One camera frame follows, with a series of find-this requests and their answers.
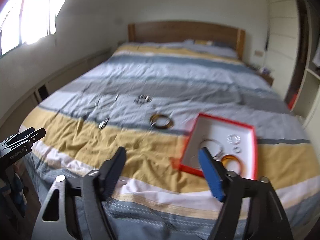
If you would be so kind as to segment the silver metal clasp charm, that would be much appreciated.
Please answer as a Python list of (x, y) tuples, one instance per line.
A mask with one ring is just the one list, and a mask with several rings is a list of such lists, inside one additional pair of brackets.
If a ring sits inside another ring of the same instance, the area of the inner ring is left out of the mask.
[(109, 121), (109, 117), (107, 117), (107, 118), (105, 118), (103, 121), (101, 121), (100, 123), (99, 123), (99, 129), (104, 129), (105, 127), (106, 127), (106, 125), (108, 124), (108, 121)]

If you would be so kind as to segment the amber resin bangle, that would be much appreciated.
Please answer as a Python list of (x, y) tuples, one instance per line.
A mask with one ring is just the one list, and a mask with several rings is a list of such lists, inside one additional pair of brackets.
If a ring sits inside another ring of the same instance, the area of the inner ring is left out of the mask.
[(221, 158), (223, 166), (231, 171), (236, 172), (238, 175), (242, 175), (244, 172), (243, 162), (235, 155), (225, 155)]

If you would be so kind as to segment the red jewelry box tray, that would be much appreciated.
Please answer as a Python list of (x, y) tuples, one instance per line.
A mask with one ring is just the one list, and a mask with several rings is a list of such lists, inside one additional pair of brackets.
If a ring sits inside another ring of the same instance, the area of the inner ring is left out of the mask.
[(203, 177), (199, 150), (204, 147), (226, 169), (247, 179), (257, 179), (258, 147), (252, 125), (199, 113), (185, 141), (178, 169)]

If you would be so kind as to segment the dark tortoiseshell bangle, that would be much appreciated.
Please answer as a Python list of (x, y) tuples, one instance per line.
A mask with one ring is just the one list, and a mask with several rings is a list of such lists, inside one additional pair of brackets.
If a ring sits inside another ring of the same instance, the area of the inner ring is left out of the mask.
[(170, 129), (174, 126), (174, 121), (167, 115), (154, 114), (149, 118), (150, 126), (156, 129)]

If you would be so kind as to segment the striped bed duvet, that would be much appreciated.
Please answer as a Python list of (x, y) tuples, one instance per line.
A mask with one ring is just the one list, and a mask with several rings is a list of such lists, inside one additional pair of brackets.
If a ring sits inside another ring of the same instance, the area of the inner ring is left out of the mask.
[(294, 239), (319, 218), (319, 163), (280, 96), (233, 56), (182, 43), (127, 43), (58, 89), (22, 122), (46, 135), (25, 156), (40, 202), (54, 179), (127, 160), (103, 203), (118, 239), (206, 239), (221, 203), (178, 162), (200, 113), (252, 126), (258, 176), (270, 179)]

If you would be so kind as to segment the bright window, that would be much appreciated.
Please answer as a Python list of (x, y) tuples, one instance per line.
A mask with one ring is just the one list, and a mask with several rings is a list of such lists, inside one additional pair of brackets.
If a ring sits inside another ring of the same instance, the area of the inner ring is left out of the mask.
[(1, 9), (1, 56), (56, 33), (66, 0), (8, 0)]

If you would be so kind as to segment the wooden nightstand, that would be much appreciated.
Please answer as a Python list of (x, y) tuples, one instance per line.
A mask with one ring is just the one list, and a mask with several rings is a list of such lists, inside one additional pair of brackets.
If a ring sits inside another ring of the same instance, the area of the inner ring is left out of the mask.
[(269, 85), (270, 87), (272, 87), (273, 82), (274, 82), (274, 78), (273, 78), (270, 74), (265, 74), (265, 73), (263, 73), (263, 72), (260, 70), (260, 68), (255, 67), (255, 66), (253, 66), (253, 65), (247, 65), (247, 67), (248, 67), (249, 69), (253, 70), (258, 76), (260, 76), (262, 79), (264, 79), (264, 80), (268, 83), (268, 85)]

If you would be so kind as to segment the blue striped pillow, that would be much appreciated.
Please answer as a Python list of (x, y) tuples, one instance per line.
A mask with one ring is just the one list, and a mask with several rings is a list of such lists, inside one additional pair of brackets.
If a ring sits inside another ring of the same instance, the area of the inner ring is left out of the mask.
[(206, 51), (209, 53), (235, 53), (236, 50), (223, 42), (200, 41), (187, 39), (183, 43), (190, 48)]

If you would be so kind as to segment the wooden headboard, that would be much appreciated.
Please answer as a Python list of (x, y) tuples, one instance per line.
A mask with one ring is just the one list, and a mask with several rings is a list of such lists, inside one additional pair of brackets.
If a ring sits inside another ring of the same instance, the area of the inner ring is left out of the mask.
[(156, 21), (130, 23), (130, 42), (183, 42), (187, 39), (218, 41), (230, 45), (243, 59), (246, 32), (244, 29), (217, 23), (193, 21)]

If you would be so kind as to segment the white wardrobe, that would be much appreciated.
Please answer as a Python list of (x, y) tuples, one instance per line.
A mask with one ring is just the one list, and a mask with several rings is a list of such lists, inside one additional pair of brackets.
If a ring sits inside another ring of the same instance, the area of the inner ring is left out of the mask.
[(313, 58), (319, 16), (307, 0), (267, 0), (268, 43), (265, 67), (273, 88), (310, 136), (319, 133), (319, 75)]

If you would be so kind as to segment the low white wall cabinet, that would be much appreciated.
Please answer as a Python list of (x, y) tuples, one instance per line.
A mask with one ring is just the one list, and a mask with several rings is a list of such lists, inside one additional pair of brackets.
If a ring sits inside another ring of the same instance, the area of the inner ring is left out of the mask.
[(99, 50), (93, 54), (83, 57), (77, 61), (74, 61), (62, 69), (57, 70), (53, 74), (50, 74), (44, 80), (34, 85), (31, 89), (26, 91), (1, 117), (1, 126), (8, 120), (9, 116), (25, 101), (27, 98), (35, 95), (35, 102), (42, 101), (39, 96), (38, 90), (40, 87), (45, 86), (48, 94), (52, 94), (56, 90), (60, 89), (64, 85), (70, 83), (74, 79), (80, 77), (86, 72), (90, 71), (97, 65), (106, 61), (111, 55), (111, 47)]

